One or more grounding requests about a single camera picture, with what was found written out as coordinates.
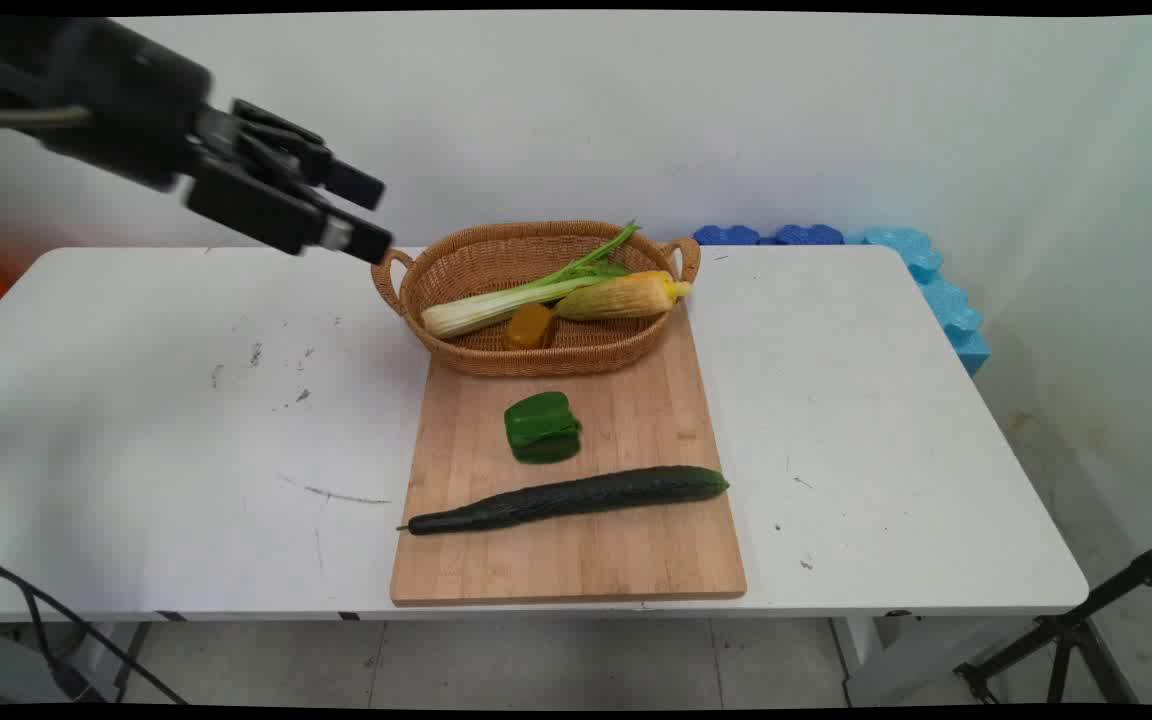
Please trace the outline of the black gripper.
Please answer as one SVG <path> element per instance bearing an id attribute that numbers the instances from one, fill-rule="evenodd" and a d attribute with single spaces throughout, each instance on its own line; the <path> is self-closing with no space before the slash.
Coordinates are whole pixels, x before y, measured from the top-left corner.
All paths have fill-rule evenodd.
<path id="1" fill-rule="evenodd" d="M 187 209 L 279 251 L 321 247 L 379 264 L 393 234 L 321 192 L 376 210 L 380 179 L 242 99 L 230 105 L 232 142 L 211 88 L 197 61 L 115 20 L 0 15 L 0 129 L 156 191 L 192 177 Z M 218 143 L 209 129 L 220 129 Z"/>

